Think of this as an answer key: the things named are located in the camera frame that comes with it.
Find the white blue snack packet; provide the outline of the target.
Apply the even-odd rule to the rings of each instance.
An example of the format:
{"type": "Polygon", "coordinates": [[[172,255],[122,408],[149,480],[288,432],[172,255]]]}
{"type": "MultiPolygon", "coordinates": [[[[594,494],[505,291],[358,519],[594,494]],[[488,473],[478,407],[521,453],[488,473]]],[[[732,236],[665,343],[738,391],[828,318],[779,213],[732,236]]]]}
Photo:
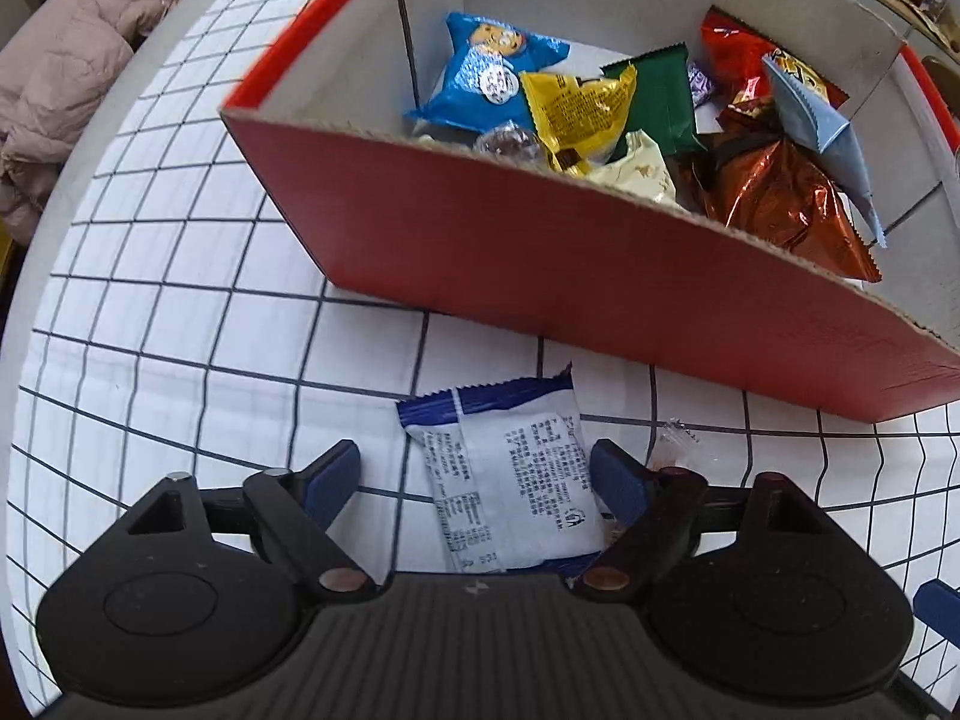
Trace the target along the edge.
{"type": "Polygon", "coordinates": [[[397,405],[461,574],[573,578],[605,546],[573,372],[439,390],[397,405]]]}

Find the cream yellow snack packet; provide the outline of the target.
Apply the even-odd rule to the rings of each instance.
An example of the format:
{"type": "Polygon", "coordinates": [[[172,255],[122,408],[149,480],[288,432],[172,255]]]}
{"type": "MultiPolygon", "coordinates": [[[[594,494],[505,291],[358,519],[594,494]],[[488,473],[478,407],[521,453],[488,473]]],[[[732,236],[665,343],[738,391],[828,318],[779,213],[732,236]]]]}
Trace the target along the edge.
{"type": "Polygon", "coordinates": [[[659,145],[644,130],[628,132],[623,158],[593,167],[586,179],[605,188],[613,188],[633,197],[679,208],[674,181],[659,145]]]}

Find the copper foil snack bag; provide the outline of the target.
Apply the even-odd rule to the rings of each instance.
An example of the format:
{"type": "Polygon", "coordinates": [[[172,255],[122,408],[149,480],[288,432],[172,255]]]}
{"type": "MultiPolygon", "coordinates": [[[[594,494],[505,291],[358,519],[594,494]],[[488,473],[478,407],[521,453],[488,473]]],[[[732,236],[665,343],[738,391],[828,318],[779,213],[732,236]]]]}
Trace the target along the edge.
{"type": "Polygon", "coordinates": [[[776,245],[841,278],[878,283],[878,270],[828,177],[810,149],[766,109],[752,119],[721,114],[721,130],[677,158],[690,202],[706,218],[776,245]]]}

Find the dark round chocolate candy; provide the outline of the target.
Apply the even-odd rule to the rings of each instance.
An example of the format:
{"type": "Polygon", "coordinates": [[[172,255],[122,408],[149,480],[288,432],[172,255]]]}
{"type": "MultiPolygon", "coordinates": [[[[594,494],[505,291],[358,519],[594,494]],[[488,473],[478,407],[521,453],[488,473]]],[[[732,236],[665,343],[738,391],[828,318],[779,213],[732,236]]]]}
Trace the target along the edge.
{"type": "Polygon", "coordinates": [[[507,121],[478,135],[473,144],[477,153],[523,164],[546,166],[550,156],[539,135],[517,122],[507,121]]]}

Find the green snack packet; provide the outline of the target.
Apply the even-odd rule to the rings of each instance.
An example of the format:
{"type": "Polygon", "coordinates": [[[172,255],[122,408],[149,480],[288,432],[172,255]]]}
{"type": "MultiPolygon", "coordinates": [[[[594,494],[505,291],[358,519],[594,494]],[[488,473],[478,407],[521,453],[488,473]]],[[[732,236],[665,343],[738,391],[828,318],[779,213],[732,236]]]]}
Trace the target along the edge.
{"type": "Polygon", "coordinates": [[[664,158],[701,151],[703,143],[697,137],[686,45],[674,44],[604,65],[602,75],[619,78],[626,67],[636,68],[636,89],[612,161],[625,156],[626,135],[640,130],[654,140],[664,158]]]}

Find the light blue snack packet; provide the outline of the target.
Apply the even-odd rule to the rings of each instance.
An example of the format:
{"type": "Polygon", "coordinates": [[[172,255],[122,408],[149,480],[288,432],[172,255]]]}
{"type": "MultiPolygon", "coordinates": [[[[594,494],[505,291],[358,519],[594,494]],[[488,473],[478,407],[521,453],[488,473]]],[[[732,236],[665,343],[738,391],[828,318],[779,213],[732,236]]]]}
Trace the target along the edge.
{"type": "Polygon", "coordinates": [[[871,174],[853,124],[827,99],[784,70],[775,54],[766,54],[761,63],[784,132],[820,158],[823,171],[850,197],[871,228],[875,242],[885,249],[887,236],[874,205],[871,174]]]}

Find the purple candy wrapper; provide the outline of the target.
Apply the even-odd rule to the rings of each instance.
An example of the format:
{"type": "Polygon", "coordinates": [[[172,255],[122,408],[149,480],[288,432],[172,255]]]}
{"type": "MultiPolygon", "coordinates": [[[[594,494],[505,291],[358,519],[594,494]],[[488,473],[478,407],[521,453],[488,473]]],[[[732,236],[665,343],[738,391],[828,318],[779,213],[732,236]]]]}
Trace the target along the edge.
{"type": "Polygon", "coordinates": [[[695,109],[708,103],[709,99],[715,96],[715,83],[711,82],[711,78],[693,60],[686,60],[686,81],[695,109]]]}

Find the blue cookie snack packet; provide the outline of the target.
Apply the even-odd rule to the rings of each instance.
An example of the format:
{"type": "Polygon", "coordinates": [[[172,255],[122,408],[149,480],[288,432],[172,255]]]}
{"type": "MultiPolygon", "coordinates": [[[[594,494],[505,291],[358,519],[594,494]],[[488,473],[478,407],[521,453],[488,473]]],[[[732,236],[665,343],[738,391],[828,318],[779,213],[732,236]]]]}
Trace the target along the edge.
{"type": "Polygon", "coordinates": [[[569,44],[460,11],[449,13],[446,26],[452,57],[443,81],[410,117],[477,135],[506,124],[534,127],[521,75],[561,64],[569,44]]]}

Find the red yellow chip bag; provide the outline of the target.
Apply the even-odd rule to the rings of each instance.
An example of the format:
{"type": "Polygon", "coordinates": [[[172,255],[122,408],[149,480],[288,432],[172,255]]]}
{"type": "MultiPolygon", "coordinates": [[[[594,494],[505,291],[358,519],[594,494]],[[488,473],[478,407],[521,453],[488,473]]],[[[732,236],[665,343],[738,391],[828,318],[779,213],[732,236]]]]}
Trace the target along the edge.
{"type": "Polygon", "coordinates": [[[848,101],[848,94],[820,71],[718,7],[704,15],[700,36],[713,80],[729,98],[727,107],[736,114],[758,119],[771,109],[773,90],[763,65],[765,57],[835,109],[848,101]]]}

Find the white checkered tablecloth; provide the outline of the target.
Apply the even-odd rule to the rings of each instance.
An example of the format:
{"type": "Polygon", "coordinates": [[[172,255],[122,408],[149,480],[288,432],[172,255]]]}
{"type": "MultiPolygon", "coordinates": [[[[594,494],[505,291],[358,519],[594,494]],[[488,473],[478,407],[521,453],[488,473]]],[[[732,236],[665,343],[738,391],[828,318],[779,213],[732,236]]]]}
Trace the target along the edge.
{"type": "Polygon", "coordinates": [[[788,473],[903,589],[957,582],[955,405],[857,424],[327,280],[218,115],[308,2],[182,0],[112,88],[29,251],[2,344],[2,616],[21,706],[59,692],[34,633],[47,587],[167,473],[235,486],[352,439],[363,481],[335,534],[370,574],[439,571],[395,402],[560,369],[590,439],[644,455],[683,422],[719,483],[788,473]]]}

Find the red white cardboard box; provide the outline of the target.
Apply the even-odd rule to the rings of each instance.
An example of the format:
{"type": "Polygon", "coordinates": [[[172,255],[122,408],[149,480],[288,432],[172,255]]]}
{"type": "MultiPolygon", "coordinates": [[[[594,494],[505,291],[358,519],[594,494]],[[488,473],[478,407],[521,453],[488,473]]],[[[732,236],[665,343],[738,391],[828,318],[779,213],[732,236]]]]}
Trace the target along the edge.
{"type": "Polygon", "coordinates": [[[313,0],[235,87],[229,133],[314,262],[358,293],[885,421],[958,395],[958,133],[856,0],[313,0]],[[467,10],[579,57],[695,44],[720,8],[822,71],[887,232],[857,288],[745,232],[415,138],[467,10]]]}

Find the pink padded jacket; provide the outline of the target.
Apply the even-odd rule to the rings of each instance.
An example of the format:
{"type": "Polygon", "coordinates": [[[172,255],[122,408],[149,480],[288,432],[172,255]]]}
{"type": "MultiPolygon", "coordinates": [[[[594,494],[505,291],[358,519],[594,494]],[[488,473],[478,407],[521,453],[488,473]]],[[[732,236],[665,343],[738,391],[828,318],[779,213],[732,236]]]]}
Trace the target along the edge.
{"type": "Polygon", "coordinates": [[[2,49],[2,226],[31,244],[60,172],[140,41],[181,0],[47,0],[2,49]]]}

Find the brown wooden chair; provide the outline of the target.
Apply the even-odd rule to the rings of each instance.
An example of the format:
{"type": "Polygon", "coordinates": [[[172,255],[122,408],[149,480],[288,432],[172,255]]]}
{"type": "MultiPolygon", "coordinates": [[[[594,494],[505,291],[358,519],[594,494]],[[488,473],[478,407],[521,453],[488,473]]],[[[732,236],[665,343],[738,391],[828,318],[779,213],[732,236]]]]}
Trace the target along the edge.
{"type": "Polygon", "coordinates": [[[957,68],[935,55],[926,55],[921,64],[939,91],[940,98],[944,99],[950,114],[955,119],[960,119],[960,73],[957,68]]]}

